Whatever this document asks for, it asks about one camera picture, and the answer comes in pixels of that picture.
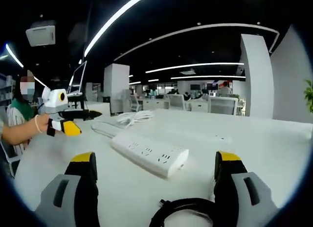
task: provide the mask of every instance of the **white power strip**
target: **white power strip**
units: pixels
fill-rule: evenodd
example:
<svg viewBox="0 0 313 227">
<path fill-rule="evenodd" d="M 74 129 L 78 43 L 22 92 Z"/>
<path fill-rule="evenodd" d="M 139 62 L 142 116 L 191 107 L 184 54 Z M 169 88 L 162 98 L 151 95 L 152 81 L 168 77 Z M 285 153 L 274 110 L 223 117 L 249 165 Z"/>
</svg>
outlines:
<svg viewBox="0 0 313 227">
<path fill-rule="evenodd" d="M 164 177 L 172 176 L 188 159 L 189 150 L 123 132 L 112 147 L 137 164 Z"/>
</svg>

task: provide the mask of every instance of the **black ceiling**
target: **black ceiling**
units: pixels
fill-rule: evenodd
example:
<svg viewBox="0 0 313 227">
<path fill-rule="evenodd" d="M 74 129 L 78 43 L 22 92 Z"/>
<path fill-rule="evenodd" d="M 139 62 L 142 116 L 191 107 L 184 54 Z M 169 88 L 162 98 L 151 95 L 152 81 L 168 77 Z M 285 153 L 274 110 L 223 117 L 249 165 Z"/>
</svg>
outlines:
<svg viewBox="0 0 313 227">
<path fill-rule="evenodd" d="M 129 0 L 8 0 L 12 12 L 1 8 L 0 44 L 8 43 L 24 68 L 49 85 L 59 77 L 68 81 L 85 46 L 102 25 Z M 257 24 L 286 33 L 291 21 L 284 0 L 142 0 L 123 14 L 106 32 L 86 60 L 85 81 L 103 82 L 104 67 L 129 49 L 150 38 L 190 27 L 214 23 Z M 25 31 L 32 23 L 56 21 L 56 45 L 30 47 Z M 190 68 L 145 74 L 145 71 L 170 66 L 210 62 L 239 62 L 240 34 L 264 36 L 268 48 L 275 34 L 254 28 L 218 27 L 189 31 L 141 47 L 116 63 L 129 65 L 131 81 L 146 82 L 158 78 L 168 82 Z M 0 61 L 0 72 L 8 75 L 19 71 L 12 58 Z M 236 66 L 193 68 L 201 75 L 234 75 Z"/>
</svg>

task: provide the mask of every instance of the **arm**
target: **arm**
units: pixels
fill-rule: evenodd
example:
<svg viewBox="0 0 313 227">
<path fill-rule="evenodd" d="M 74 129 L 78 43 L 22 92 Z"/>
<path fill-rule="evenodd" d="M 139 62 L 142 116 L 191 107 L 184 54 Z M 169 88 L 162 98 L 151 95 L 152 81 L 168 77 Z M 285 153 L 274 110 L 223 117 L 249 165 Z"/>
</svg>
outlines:
<svg viewBox="0 0 313 227">
<path fill-rule="evenodd" d="M 48 128 L 49 115 L 43 114 L 37 117 L 37 124 L 39 129 L 42 132 L 46 132 Z M 35 118 L 32 118 L 30 121 L 8 127 L 3 126 L 2 138 L 12 145 L 18 145 L 24 141 L 30 139 L 35 134 L 40 133 L 36 127 Z"/>
</svg>

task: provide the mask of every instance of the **green leaf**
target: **green leaf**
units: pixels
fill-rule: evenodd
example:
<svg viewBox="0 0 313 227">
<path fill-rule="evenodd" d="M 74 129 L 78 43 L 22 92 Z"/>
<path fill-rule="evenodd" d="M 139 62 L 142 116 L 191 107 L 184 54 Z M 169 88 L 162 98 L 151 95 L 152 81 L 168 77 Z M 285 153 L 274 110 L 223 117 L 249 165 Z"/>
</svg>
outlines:
<svg viewBox="0 0 313 227">
<path fill-rule="evenodd" d="M 311 80 L 305 79 L 304 81 L 305 81 L 306 83 L 308 83 L 308 85 L 309 85 L 310 87 L 312 86 Z"/>
</svg>

